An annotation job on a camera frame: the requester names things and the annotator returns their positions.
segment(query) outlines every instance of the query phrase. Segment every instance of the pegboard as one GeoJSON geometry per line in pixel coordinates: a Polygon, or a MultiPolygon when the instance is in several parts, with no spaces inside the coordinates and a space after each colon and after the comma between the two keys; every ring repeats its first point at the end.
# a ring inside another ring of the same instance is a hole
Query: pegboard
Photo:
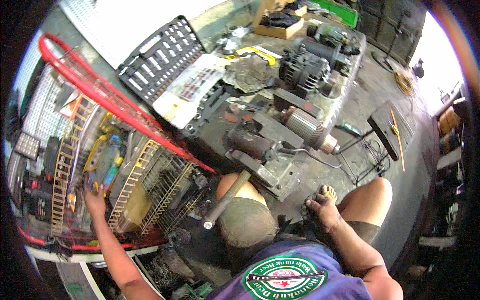
{"type": "Polygon", "coordinates": [[[40,139],[40,146],[45,148],[51,136],[61,138],[65,132],[68,118],[55,111],[55,100],[61,87],[46,66],[42,72],[38,87],[32,97],[23,131],[40,139]]]}
{"type": "Polygon", "coordinates": [[[30,45],[25,52],[20,68],[18,69],[17,76],[15,77],[15,82],[13,83],[13,91],[18,90],[19,99],[21,100],[18,103],[18,107],[22,106],[22,100],[25,96],[25,90],[32,78],[32,73],[38,64],[38,61],[42,57],[40,50],[38,49],[38,40],[43,34],[41,30],[38,30],[33,36],[30,45]]]}
{"type": "Polygon", "coordinates": [[[75,28],[114,68],[153,32],[178,15],[192,20],[225,0],[62,0],[59,6],[75,28]]]}

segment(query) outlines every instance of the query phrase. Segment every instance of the black tool case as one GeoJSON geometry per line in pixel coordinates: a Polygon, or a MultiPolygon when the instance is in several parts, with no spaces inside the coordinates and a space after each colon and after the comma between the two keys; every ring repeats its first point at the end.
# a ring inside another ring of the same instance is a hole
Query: black tool case
{"type": "Polygon", "coordinates": [[[180,15],[139,45],[118,67],[118,76],[143,101],[153,105],[173,80],[204,53],[197,33],[180,15]]]}

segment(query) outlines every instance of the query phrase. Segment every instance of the alternator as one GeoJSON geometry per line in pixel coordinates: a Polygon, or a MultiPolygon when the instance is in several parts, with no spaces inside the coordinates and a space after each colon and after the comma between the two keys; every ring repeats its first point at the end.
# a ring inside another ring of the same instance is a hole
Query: alternator
{"type": "Polygon", "coordinates": [[[280,63],[278,76],[288,89],[306,98],[307,94],[323,87],[330,77],[329,62],[300,46],[298,51],[285,49],[284,59],[280,63]]]}

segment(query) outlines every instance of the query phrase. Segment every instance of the cardboard box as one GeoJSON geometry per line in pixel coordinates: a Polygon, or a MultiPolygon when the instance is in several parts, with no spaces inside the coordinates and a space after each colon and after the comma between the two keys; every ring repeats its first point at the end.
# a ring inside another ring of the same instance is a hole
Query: cardboard box
{"type": "Polygon", "coordinates": [[[307,5],[304,5],[302,8],[300,9],[297,9],[296,11],[293,11],[291,12],[290,14],[294,15],[294,16],[303,16],[304,14],[306,14],[308,12],[308,7],[307,5]]]}
{"type": "MultiPolygon", "coordinates": [[[[262,36],[273,36],[281,39],[291,38],[297,31],[303,28],[303,18],[300,21],[296,22],[289,28],[280,28],[280,27],[266,27],[260,25],[264,15],[268,15],[269,11],[272,10],[282,10],[285,5],[292,3],[294,0],[263,0],[260,8],[257,11],[257,15],[253,20],[253,28],[255,33],[262,36]]],[[[293,13],[297,16],[302,16],[307,12],[307,6],[303,6],[299,10],[294,11],[293,13]]]]}
{"type": "Polygon", "coordinates": [[[141,184],[135,185],[130,193],[128,202],[123,207],[123,215],[119,220],[118,233],[132,232],[140,229],[142,220],[152,206],[152,200],[148,198],[141,184]]]}

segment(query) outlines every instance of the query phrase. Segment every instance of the shirt logo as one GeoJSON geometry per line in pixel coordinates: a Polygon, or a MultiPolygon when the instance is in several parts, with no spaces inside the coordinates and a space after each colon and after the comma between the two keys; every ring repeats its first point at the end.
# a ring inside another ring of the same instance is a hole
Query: shirt logo
{"type": "Polygon", "coordinates": [[[325,270],[317,270],[308,259],[274,256],[251,267],[243,276],[243,286],[258,300],[300,299],[323,285],[325,270]]]}

